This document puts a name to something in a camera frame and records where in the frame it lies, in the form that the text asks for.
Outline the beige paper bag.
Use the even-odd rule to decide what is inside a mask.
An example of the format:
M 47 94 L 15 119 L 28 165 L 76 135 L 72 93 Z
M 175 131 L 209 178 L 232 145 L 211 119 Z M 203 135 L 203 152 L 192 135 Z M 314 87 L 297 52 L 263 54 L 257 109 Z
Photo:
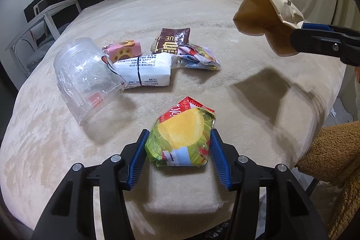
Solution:
M 245 35 L 264 35 L 276 55 L 298 54 L 290 43 L 290 35 L 302 27 L 304 16 L 291 0 L 243 0 L 233 21 Z

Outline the green yellow chip bag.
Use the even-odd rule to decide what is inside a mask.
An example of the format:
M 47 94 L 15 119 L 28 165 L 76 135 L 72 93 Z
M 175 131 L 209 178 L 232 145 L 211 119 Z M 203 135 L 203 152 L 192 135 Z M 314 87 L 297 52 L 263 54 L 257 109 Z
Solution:
M 209 156 L 215 111 L 185 97 L 158 117 L 145 143 L 150 162 L 162 166 L 204 166 Z

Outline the white tissue pack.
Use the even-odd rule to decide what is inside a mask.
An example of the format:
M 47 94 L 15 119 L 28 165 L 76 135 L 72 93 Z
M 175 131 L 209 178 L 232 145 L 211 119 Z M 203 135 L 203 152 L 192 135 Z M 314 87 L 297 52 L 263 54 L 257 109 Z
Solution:
M 170 84 L 171 69 L 177 67 L 178 57 L 159 53 L 116 61 L 113 65 L 126 80 L 126 89 Z

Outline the clear plastic jar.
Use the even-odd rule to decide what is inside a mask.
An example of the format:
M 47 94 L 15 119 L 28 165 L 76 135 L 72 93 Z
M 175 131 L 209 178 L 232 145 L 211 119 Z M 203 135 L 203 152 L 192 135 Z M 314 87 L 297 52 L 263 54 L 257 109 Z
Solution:
M 127 85 L 107 55 L 87 37 L 62 48 L 54 70 L 61 96 L 78 124 L 112 102 Z

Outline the colourful wrapper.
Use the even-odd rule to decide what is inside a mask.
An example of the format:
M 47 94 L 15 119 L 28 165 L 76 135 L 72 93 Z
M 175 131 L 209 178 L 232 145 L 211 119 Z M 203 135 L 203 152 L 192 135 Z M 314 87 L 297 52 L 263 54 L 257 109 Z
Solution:
M 221 70 L 215 55 L 206 47 L 186 44 L 177 49 L 178 66 L 197 70 Z

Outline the pink paw print pack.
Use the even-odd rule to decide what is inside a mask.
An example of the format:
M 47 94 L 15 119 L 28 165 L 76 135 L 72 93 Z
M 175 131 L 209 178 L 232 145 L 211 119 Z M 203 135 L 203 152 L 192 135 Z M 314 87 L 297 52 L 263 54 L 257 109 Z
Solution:
M 102 48 L 112 63 L 120 60 L 141 56 L 142 49 L 138 41 L 126 40 L 119 43 L 112 43 Z

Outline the brown snack wrapper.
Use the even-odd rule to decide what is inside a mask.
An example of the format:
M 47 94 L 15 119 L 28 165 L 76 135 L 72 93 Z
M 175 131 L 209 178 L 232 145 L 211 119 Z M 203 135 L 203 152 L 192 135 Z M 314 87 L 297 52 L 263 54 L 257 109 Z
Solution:
M 177 54 L 178 47 L 189 43 L 190 28 L 167 29 L 163 28 L 151 45 L 151 53 Z

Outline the beige bed blanket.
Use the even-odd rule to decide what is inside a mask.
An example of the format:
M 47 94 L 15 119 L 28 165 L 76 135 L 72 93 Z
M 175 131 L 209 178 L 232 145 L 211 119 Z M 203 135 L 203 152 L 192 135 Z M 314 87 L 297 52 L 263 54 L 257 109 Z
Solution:
M 1 191 L 9 212 L 33 229 L 69 168 L 102 163 L 185 97 L 213 109 L 222 140 L 257 164 L 295 166 L 323 125 L 345 65 L 321 55 L 279 57 L 264 36 L 241 34 L 233 16 L 243 0 L 106 0 L 67 27 L 18 92 L 1 145 Z M 167 87 L 118 93 L 78 124 L 57 87 L 54 58 L 71 41 L 103 47 L 135 39 L 149 52 L 163 28 L 190 28 L 219 71 L 175 69 Z

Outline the brown fuzzy sleeve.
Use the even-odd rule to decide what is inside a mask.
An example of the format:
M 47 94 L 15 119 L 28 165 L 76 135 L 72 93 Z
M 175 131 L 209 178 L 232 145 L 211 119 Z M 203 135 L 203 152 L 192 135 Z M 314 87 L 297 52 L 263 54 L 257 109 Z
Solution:
M 359 122 L 322 128 L 297 168 L 340 189 L 326 228 L 338 239 L 359 210 Z

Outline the chair with grey cushion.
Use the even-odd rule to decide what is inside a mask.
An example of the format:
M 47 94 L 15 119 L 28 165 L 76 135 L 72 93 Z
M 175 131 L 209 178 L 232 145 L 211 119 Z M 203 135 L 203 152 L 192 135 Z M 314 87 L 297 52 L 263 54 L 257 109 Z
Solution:
M 46 53 L 55 42 L 55 38 L 49 31 L 48 26 L 43 22 L 43 29 L 40 31 L 42 34 L 35 38 L 37 48 L 32 51 L 31 55 L 26 58 L 26 69 L 31 73 L 38 64 L 43 60 Z

